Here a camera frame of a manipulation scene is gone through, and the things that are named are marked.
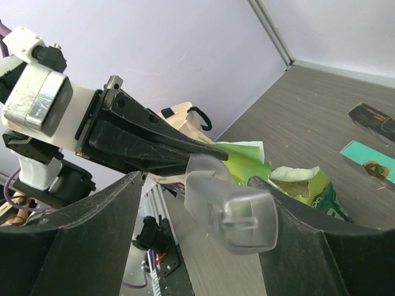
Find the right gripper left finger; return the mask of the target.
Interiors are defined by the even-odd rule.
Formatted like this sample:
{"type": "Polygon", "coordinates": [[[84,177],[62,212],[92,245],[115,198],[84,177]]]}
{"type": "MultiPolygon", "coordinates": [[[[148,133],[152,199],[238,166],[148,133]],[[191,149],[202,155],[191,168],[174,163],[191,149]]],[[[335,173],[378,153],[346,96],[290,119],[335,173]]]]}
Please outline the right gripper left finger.
{"type": "Polygon", "coordinates": [[[118,295],[141,182],[132,172],[24,226],[3,226],[1,294],[118,295]]]}

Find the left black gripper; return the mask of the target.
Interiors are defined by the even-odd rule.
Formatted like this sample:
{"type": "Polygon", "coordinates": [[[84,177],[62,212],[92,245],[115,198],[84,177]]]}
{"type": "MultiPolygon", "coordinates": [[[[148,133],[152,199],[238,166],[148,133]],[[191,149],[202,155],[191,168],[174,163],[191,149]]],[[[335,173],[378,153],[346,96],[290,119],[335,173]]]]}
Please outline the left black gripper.
{"type": "Polygon", "coordinates": [[[125,92],[114,90],[122,84],[121,77],[111,75],[102,89],[95,90],[75,134],[75,155],[85,158],[83,143],[101,106],[101,120],[88,136],[88,153],[105,167],[124,174],[175,176],[185,173],[191,154],[228,159],[225,151],[186,136],[125,92]]]}

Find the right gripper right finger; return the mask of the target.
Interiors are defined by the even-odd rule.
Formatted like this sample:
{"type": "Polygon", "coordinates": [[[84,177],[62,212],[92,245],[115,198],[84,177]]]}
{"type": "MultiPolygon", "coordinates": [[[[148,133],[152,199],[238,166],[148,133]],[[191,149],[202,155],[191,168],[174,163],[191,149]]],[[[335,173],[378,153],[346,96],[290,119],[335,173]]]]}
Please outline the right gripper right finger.
{"type": "Polygon", "coordinates": [[[278,213],[276,247],[260,253],[267,295],[394,295],[394,230],[326,215],[258,176],[278,213]]]}

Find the clear plastic scoop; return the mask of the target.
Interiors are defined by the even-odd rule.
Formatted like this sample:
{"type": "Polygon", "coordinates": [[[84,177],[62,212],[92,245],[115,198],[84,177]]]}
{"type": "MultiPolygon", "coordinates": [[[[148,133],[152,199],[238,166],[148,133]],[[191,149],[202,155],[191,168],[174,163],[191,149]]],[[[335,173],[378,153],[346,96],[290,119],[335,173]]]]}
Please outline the clear plastic scoop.
{"type": "Polygon", "coordinates": [[[190,156],[184,205],[229,252],[268,252],[278,239],[278,214],[269,191],[232,182],[223,162],[210,155],[190,156]]]}

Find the green cat litter bag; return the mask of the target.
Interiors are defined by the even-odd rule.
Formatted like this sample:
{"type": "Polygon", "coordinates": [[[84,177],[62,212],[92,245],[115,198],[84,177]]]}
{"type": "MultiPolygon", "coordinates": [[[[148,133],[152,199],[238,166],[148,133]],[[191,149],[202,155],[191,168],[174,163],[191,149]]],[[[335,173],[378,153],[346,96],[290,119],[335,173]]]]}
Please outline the green cat litter bag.
{"type": "Polygon", "coordinates": [[[265,159],[262,141],[215,142],[216,148],[228,153],[225,166],[235,184],[246,185],[247,179],[259,176],[286,195],[334,218],[352,220],[336,198],[331,179],[319,167],[272,168],[265,159]]]}

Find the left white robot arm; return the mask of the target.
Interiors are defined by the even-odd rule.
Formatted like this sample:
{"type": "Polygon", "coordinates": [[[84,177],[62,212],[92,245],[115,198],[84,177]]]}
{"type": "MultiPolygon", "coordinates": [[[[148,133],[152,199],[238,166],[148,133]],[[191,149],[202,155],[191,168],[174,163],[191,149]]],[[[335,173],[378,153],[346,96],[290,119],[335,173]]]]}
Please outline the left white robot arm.
{"type": "Polygon", "coordinates": [[[95,190],[92,174],[66,161],[65,151],[123,174],[159,176],[183,174],[194,154],[228,158],[142,106],[122,89],[121,77],[90,89],[64,70],[46,59],[1,62],[2,138],[19,160],[15,188],[25,195],[60,209],[95,190]]]}

